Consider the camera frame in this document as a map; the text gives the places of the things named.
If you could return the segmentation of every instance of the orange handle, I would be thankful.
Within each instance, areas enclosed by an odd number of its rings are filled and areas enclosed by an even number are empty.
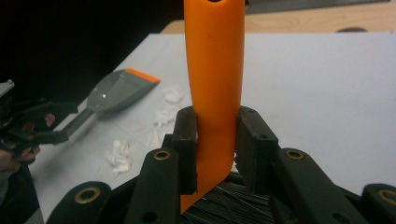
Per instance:
[[[230,173],[244,61],[244,0],[184,0],[192,107],[197,114],[198,192],[181,212]]]

